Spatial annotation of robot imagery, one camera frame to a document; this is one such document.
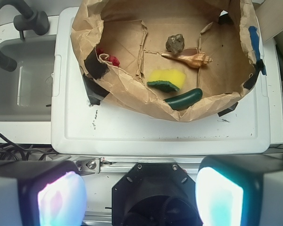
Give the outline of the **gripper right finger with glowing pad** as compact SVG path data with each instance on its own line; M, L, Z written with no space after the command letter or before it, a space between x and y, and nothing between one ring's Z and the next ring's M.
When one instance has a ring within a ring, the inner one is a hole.
M195 195L205 226L283 226L283 154L206 156Z

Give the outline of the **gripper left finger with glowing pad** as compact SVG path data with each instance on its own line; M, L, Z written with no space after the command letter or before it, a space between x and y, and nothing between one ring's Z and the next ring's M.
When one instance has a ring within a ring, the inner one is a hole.
M0 226L80 226L86 207L72 161L0 161Z

